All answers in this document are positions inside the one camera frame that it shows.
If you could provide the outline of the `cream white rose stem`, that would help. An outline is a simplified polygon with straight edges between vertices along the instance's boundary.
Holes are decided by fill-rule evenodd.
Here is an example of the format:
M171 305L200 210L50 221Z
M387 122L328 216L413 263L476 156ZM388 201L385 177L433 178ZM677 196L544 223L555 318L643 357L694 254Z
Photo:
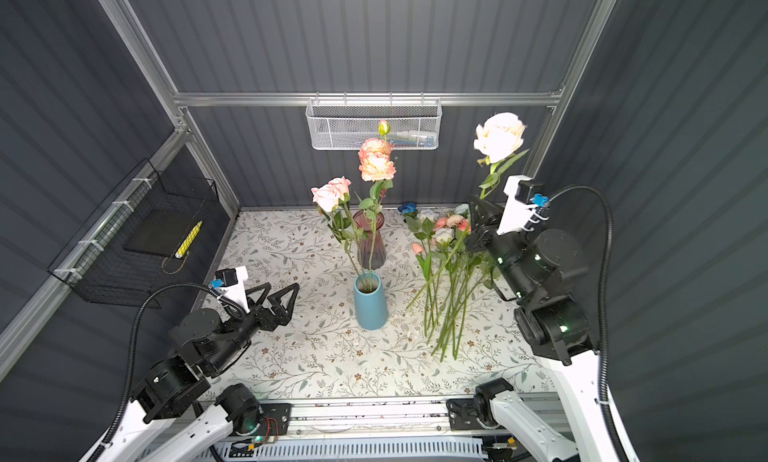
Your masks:
M473 148L482 154L478 164L489 169L479 185L481 200L499 187L505 173L525 155L521 149L525 130L522 120L509 112L496 114L476 126ZM413 251L425 279L415 299L429 292L433 280L442 274L443 270L436 264L456 255L463 247L464 240L472 232L469 212L465 208L454 215L436 217L429 212L412 211L404 216L409 229L419 240L413 245Z

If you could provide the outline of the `teal ceramic vase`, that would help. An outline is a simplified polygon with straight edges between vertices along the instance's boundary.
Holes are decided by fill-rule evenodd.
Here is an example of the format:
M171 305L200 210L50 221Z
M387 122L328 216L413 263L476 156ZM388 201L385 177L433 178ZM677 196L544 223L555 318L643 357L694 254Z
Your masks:
M389 317L386 295L381 278L375 272L366 272L355 279L353 286L355 316L365 330L382 328Z

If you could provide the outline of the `pink glass vase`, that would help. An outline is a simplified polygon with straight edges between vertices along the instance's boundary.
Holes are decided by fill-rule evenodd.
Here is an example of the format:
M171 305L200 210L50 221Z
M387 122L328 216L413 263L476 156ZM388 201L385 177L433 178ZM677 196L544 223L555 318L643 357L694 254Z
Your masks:
M370 227L370 219L362 211L357 211L353 220L357 228L363 230L364 235L357 243L357 260L364 270L376 271L386 262L386 249L381 233L385 223L384 215L377 215L376 229Z

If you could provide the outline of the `pale pink rose stem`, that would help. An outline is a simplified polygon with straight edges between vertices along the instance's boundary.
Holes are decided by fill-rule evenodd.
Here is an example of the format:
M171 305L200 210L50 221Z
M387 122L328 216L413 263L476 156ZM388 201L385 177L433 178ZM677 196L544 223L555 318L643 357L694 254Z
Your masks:
M325 218L328 229L330 230L332 237L342 246L347 258L350 260L355 273L360 276L362 269L360 264L357 263L353 257L353 249L357 246L359 241L359 234L357 239L351 239L348 231L340 231L334 226L332 219L332 212L334 210L337 198L329 187L328 182L322 187L311 188L312 201L317 206L318 212Z

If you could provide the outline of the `peach peony stem with bud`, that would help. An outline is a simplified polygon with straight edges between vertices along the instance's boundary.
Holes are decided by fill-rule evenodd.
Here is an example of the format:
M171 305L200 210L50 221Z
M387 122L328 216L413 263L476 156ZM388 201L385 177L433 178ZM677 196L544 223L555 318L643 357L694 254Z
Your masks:
M380 120L377 130L379 135L389 135L389 122ZM371 183L368 196L360 201L358 208L370 219L370 227L376 229L376 217L382 212L383 198L393 187L396 174L392 147L385 140L368 139L361 146L358 157L361 178L364 182Z

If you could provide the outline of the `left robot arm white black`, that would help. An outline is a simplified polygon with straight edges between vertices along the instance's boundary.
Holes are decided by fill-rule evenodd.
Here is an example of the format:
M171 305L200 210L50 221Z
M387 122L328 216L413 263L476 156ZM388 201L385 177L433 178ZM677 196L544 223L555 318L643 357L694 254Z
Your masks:
M278 291L270 284L252 291L235 286L197 285L212 295L227 313L215 309L189 313L169 337L173 354L134 380L138 330L143 315L134 319L129 338L127 373L117 413L104 434L83 455L85 461L191 461L229 436L244 439L254 448L286 435L291 407L270 410L242 383L225 388L214 402L159 448L150 444L209 390L247 352L259 331L272 332L293 316L300 290L293 283Z

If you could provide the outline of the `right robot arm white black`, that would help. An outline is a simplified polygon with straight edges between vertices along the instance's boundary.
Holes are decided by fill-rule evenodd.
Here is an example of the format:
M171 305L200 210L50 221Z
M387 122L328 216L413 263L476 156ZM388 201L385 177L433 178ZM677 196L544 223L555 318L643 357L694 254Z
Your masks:
M502 229L510 206L471 198L470 252L484 252L512 290L515 322L536 360L553 376L571 438L552 428L526 405L504 377L479 385L474 406L479 424L502 427L537 461L635 461L638 456L608 384L607 281L614 238L610 203L590 188L603 207L605 241L598 278L598 324L590 325L573 300L573 287L586 275L578 241L547 229L533 240L535 226L548 218L553 197L536 195L511 231Z

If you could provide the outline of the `bunch of artificial flowers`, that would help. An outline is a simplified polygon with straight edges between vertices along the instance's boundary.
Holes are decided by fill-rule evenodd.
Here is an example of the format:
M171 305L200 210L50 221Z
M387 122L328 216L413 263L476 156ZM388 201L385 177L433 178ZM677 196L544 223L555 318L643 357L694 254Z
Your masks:
M421 327L431 354L441 361L456 359L470 302L493 281L488 257L468 248L473 235L469 206L440 212L407 203L399 212L416 239L412 252L423 278L407 309L422 308Z

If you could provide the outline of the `floral table mat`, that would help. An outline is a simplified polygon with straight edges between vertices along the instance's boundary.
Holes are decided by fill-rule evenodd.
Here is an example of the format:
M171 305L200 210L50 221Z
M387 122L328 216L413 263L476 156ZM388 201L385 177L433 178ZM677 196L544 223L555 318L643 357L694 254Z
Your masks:
M413 302L423 283L413 237L393 209L385 211L383 239L389 317L368 331L356 319L354 270L316 211L240 214L221 266L245 267L253 286L298 283L300 291L291 322L258 332L211 394L239 382L260 399L452 396L498 377L521 392L553 390L514 324L512 306L483 288L470 298L459 347L435 352Z

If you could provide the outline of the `items in white basket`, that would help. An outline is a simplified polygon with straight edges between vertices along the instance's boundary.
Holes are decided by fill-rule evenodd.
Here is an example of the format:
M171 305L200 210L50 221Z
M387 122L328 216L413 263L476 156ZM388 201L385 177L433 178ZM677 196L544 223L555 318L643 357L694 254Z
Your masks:
M399 131L382 136L373 132L350 132L353 142L362 143L368 139L385 140L394 149L400 150L433 150L438 146L439 134L434 131Z

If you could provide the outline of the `yellow pen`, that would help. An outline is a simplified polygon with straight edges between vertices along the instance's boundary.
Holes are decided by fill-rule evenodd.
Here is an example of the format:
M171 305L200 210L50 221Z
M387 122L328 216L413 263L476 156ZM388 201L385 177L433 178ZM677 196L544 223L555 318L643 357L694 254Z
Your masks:
M181 242L179 247L174 253L174 257L176 259L183 259L186 257L187 252L191 248L192 244L194 243L195 239L197 238L198 234L201 231L202 228L202 221L198 221L189 231L187 236L184 238L184 240Z

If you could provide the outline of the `black pad in basket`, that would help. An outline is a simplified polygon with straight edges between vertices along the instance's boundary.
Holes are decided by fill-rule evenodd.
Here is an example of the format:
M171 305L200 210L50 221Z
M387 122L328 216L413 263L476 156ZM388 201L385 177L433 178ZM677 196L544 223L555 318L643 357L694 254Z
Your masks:
M123 249L143 255L172 257L195 224L188 213L154 209L128 237Z

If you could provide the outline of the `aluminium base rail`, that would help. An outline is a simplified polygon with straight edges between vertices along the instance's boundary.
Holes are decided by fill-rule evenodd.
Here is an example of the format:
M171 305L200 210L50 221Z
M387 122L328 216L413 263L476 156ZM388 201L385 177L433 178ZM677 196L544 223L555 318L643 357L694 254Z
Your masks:
M292 406L280 440L501 436L505 428L455 430L446 402L452 395L285 399Z

